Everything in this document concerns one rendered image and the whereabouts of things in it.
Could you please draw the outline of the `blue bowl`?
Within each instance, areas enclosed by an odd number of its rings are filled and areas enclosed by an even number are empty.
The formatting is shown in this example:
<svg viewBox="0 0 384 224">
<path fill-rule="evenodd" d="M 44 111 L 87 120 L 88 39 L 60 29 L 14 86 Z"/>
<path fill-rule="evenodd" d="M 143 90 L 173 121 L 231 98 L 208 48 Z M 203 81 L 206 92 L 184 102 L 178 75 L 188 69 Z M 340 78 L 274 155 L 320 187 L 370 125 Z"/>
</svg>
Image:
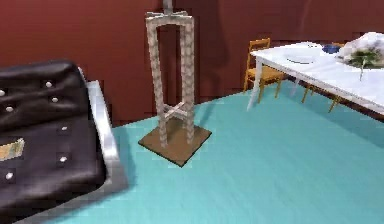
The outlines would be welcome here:
<svg viewBox="0 0 384 224">
<path fill-rule="evenodd" d="M 322 47 L 322 50 L 328 54 L 337 53 L 340 50 L 340 46 L 334 44 L 326 44 Z"/>
</svg>

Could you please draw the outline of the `black tufted leather sofa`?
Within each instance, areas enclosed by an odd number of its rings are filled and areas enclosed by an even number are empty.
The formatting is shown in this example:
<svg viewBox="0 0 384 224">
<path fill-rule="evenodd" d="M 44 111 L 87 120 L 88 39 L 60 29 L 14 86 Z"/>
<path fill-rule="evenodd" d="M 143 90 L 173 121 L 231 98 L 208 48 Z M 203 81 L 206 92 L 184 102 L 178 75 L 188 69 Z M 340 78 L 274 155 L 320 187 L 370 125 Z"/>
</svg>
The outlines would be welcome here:
<svg viewBox="0 0 384 224">
<path fill-rule="evenodd" d="M 73 62 L 0 69 L 0 224 L 42 224 L 128 186 L 100 85 Z"/>
</svg>

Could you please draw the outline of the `tan flat item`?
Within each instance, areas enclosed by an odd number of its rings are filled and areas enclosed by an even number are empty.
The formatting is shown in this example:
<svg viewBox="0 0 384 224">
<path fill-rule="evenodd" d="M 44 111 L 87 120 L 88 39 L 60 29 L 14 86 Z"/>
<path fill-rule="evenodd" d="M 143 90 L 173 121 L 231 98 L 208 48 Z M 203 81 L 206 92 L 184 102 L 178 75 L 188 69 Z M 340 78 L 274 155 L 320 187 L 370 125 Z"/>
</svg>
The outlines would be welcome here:
<svg viewBox="0 0 384 224">
<path fill-rule="evenodd" d="M 0 146 L 0 161 L 9 160 L 22 155 L 25 141 L 23 138 Z"/>
</svg>

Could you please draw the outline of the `white dining table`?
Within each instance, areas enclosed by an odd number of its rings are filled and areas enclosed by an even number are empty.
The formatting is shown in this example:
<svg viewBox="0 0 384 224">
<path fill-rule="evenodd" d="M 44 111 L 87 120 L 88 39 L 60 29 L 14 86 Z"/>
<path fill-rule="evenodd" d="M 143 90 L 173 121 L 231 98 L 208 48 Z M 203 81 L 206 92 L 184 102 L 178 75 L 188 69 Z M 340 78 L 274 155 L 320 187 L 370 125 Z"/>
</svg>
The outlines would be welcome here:
<svg viewBox="0 0 384 224">
<path fill-rule="evenodd" d="M 292 63 L 286 54 L 313 55 L 312 64 Z M 251 53 L 256 60 L 255 86 L 251 92 L 247 109 L 252 107 L 257 96 L 262 65 L 265 64 L 285 74 L 312 84 L 341 98 L 384 115 L 384 69 L 360 70 L 340 63 L 334 54 L 322 51 L 320 44 L 300 42 Z"/>
</svg>

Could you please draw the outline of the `yellow wooden chair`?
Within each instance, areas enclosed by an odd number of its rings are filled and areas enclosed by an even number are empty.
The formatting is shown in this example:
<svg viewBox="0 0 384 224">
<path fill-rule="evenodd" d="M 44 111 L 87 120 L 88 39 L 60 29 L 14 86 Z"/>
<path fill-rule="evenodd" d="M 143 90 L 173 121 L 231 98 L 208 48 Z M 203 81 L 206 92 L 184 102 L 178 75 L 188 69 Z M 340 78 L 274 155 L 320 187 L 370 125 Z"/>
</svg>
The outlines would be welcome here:
<svg viewBox="0 0 384 224">
<path fill-rule="evenodd" d="M 270 38 L 263 38 L 258 40 L 251 40 L 249 42 L 248 46 L 248 52 L 247 52 L 247 61 L 246 61 L 246 70 L 244 75 L 244 84 L 243 84 L 243 91 L 246 91 L 249 87 L 250 83 L 255 82 L 255 74 L 256 74 L 256 65 L 251 62 L 252 51 L 257 50 L 263 50 L 268 49 L 270 47 Z M 278 97 L 280 88 L 281 88 L 281 82 L 284 78 L 285 74 L 281 71 L 278 71 L 272 67 L 269 67 L 267 65 L 262 66 L 262 73 L 261 73 L 261 79 L 259 81 L 259 95 L 257 102 L 260 102 L 264 93 L 265 86 L 267 84 L 271 84 L 276 82 L 277 83 L 277 89 L 275 92 L 275 97 Z"/>
<path fill-rule="evenodd" d="M 344 46 L 343 43 L 336 43 L 336 42 L 332 42 L 331 44 L 334 44 L 334 45 L 337 45 L 337 46 L 340 46 L 340 49 Z M 314 94 L 315 90 L 317 89 L 316 86 L 312 85 L 312 84 L 308 84 L 305 88 L 305 91 L 304 91 L 304 95 L 301 99 L 301 102 L 304 103 L 305 100 L 306 100 L 306 97 L 307 97 L 307 94 L 308 92 L 311 92 L 311 94 Z M 333 99 L 332 99 L 332 103 L 328 109 L 328 112 L 331 112 L 334 107 L 340 102 L 340 98 L 338 96 L 334 96 Z"/>
</svg>

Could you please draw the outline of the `white plate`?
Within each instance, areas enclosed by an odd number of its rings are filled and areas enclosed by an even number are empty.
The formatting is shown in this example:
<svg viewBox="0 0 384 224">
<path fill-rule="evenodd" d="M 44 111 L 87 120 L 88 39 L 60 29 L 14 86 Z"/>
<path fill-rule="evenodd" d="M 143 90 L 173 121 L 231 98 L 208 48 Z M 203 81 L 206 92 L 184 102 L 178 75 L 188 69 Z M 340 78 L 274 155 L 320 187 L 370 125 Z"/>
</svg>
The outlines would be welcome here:
<svg viewBox="0 0 384 224">
<path fill-rule="evenodd" d="M 313 55 L 305 54 L 286 54 L 285 58 L 292 63 L 298 64 L 312 64 L 316 61 L 316 58 Z"/>
</svg>

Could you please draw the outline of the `pale floor lamp stand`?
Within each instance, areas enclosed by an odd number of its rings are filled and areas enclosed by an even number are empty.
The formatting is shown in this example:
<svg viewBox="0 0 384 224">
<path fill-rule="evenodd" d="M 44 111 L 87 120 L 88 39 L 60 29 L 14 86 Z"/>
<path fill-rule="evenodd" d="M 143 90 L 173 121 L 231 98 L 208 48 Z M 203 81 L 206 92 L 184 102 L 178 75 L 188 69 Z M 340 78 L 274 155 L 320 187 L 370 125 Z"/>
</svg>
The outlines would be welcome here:
<svg viewBox="0 0 384 224">
<path fill-rule="evenodd" d="M 194 18 L 186 11 L 174 12 L 173 0 L 162 0 L 162 6 L 162 12 L 147 12 L 145 18 L 158 126 L 145 135 L 139 144 L 169 162 L 183 167 L 212 132 L 194 123 Z M 174 106 L 164 102 L 163 94 L 157 29 L 165 25 L 176 25 L 180 30 L 182 98 Z"/>
</svg>

